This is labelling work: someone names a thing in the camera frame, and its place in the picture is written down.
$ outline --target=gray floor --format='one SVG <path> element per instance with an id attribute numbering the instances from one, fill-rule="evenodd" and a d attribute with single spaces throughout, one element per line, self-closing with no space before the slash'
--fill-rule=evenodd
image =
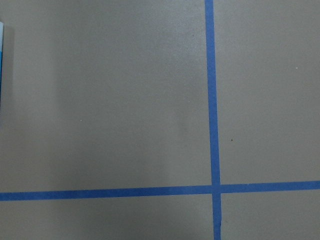
<path id="1" fill-rule="evenodd" d="M 320 2 L 215 0 L 223 184 L 320 180 Z M 203 0 L 0 0 L 0 192 L 211 184 Z M 320 191 L 222 195 L 223 240 L 318 240 Z M 0 202 L 1 239 L 213 238 L 211 195 Z"/>

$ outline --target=gray surface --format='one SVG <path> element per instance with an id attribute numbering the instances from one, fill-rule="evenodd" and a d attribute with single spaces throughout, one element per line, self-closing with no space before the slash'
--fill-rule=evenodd
<path id="1" fill-rule="evenodd" d="M 214 6 L 221 182 L 320 180 L 320 1 Z"/>
<path id="2" fill-rule="evenodd" d="M 0 192 L 207 185 L 204 1 L 0 0 Z"/>
<path id="3" fill-rule="evenodd" d="M 318 240 L 320 191 L 222 195 L 223 240 Z"/>
<path id="4" fill-rule="evenodd" d="M 0 202 L 10 240 L 209 240 L 210 195 Z"/>

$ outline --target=vertical blue line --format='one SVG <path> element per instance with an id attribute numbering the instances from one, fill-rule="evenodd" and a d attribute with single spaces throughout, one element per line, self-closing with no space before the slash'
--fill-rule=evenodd
<path id="1" fill-rule="evenodd" d="M 221 193 L 218 140 L 218 111 L 215 59 L 214 0 L 205 0 L 206 60 L 208 77 L 209 131 L 214 240 L 221 240 Z"/>

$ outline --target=blue and white object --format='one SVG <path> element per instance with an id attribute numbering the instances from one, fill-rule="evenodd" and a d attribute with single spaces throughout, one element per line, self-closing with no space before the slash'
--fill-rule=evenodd
<path id="1" fill-rule="evenodd" d="M 4 24 L 0 22 L 0 95 L 1 95 L 1 72 L 2 72 L 2 43 L 4 37 Z"/>

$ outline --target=horizontal blue line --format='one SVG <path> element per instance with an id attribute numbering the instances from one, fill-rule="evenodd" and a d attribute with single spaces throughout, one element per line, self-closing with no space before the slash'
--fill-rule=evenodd
<path id="1" fill-rule="evenodd" d="M 122 198 L 143 196 L 195 195 L 211 193 L 211 185 L 70 191 L 3 192 L 0 193 L 0 201 Z"/>
<path id="2" fill-rule="evenodd" d="M 320 189 L 320 181 L 223 184 L 220 186 L 220 192 L 222 194 L 299 191 L 299 190 L 317 190 L 317 189 Z"/>

